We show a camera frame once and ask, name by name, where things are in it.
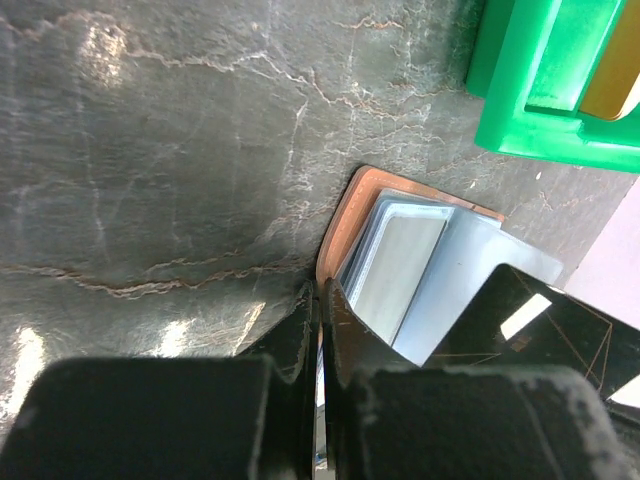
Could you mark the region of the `white cards in bin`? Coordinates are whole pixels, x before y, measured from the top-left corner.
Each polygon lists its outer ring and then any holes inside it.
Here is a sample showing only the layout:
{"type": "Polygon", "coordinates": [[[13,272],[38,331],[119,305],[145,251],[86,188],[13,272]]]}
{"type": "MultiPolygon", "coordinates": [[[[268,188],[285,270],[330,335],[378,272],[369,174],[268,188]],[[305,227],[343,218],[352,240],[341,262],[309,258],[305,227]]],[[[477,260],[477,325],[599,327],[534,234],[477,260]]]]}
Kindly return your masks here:
{"type": "Polygon", "coordinates": [[[639,104],[639,2],[626,1],[579,111],[605,121],[628,116],[639,104]]]}

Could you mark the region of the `pink leather card holder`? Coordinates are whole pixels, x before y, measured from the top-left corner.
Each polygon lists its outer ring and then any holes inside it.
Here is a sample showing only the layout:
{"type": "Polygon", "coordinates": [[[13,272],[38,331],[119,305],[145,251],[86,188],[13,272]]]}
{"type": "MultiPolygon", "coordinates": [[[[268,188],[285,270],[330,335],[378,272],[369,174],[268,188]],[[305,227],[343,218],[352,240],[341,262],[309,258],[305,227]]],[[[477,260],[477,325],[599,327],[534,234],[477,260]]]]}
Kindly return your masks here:
{"type": "Polygon", "coordinates": [[[501,264],[554,283],[561,261],[502,228],[503,215],[372,166],[356,170],[322,240],[320,287],[422,366],[501,264]]]}

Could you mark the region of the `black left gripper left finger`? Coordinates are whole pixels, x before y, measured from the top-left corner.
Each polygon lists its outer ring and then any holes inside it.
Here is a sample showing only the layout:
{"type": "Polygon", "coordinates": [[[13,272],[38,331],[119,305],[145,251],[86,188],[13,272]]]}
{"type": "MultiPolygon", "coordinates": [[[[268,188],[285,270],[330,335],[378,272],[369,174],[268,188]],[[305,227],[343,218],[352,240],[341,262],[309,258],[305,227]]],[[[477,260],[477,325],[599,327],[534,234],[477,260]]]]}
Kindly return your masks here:
{"type": "Polygon", "coordinates": [[[318,304],[311,284],[226,358],[79,358],[35,380],[5,479],[310,479],[318,304]]]}

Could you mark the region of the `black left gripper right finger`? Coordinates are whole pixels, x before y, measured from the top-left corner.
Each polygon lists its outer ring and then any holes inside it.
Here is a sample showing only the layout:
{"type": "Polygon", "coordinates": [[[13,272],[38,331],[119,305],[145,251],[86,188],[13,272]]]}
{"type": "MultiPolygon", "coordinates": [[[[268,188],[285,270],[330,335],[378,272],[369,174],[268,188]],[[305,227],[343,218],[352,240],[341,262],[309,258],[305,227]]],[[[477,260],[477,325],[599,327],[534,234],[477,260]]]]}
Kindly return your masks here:
{"type": "Polygon", "coordinates": [[[628,410],[561,365],[418,366],[325,288],[328,462],[340,479],[624,479],[628,410]]]}

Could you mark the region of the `green plastic bin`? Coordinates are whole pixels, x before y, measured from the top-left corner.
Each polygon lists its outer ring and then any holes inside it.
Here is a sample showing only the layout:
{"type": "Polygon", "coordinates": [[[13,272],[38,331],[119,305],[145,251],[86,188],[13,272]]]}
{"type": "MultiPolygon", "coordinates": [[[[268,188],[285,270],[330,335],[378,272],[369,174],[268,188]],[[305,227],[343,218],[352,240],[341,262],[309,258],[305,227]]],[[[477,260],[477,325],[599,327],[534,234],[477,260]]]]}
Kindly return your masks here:
{"type": "Polygon", "coordinates": [[[466,79],[485,104],[475,135],[495,153],[639,170],[639,110],[621,119],[581,103],[624,1],[488,1],[466,79]]]}

